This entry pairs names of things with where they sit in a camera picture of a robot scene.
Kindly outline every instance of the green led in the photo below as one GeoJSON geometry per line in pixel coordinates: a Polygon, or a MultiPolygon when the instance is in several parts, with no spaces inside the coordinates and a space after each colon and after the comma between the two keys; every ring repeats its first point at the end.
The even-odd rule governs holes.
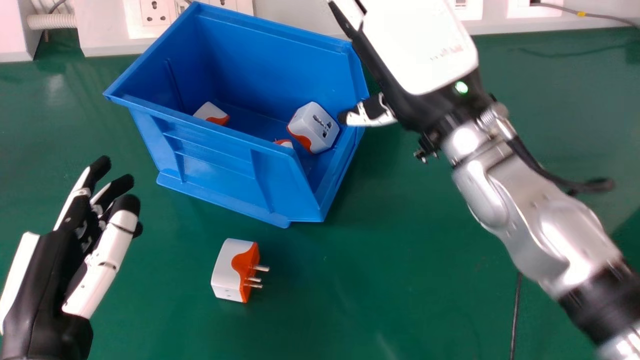
{"type": "Polygon", "coordinates": [[[469,86],[467,86],[467,84],[465,84],[463,81],[458,81],[455,85],[454,88],[456,88],[456,91],[460,94],[460,95],[466,95],[469,92],[469,86]]]}

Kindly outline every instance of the metal pin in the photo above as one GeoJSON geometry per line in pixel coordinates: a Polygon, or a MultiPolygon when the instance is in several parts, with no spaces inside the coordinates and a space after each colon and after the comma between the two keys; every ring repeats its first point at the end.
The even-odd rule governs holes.
{"type": "Polygon", "coordinates": [[[264,272],[269,271],[269,267],[264,265],[254,265],[253,269],[258,271],[264,271],[264,272]]]}

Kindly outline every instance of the green tabletop surface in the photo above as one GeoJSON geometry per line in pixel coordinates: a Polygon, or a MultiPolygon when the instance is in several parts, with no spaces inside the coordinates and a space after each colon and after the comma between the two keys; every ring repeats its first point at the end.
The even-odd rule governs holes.
{"type": "MultiPolygon", "coordinates": [[[[489,91],[531,152],[572,179],[618,187],[581,199],[640,265],[640,33],[600,29],[476,38],[489,91]]],[[[324,223],[279,229],[156,185],[127,109],[102,92],[135,56],[85,58],[52,31],[36,60],[0,64],[0,281],[20,236],[54,225],[82,169],[130,172],[144,234],[92,318],[90,359],[507,359],[516,283],[443,159],[417,135],[367,130],[324,223]],[[257,241],[264,289],[217,299],[226,238],[257,241]]],[[[592,359],[593,347],[536,284],[522,288],[516,359],[592,359]]]]}

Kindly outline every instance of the blue plastic bin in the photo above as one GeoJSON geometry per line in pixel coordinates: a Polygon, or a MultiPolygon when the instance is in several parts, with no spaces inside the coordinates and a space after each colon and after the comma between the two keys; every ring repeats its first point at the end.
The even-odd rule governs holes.
{"type": "Polygon", "coordinates": [[[158,184],[288,227],[324,220],[364,130],[318,155],[273,141],[310,101],[337,118],[369,94],[349,42],[194,2],[104,95],[129,108],[158,184]],[[226,126],[191,116],[207,101],[226,126]]]}

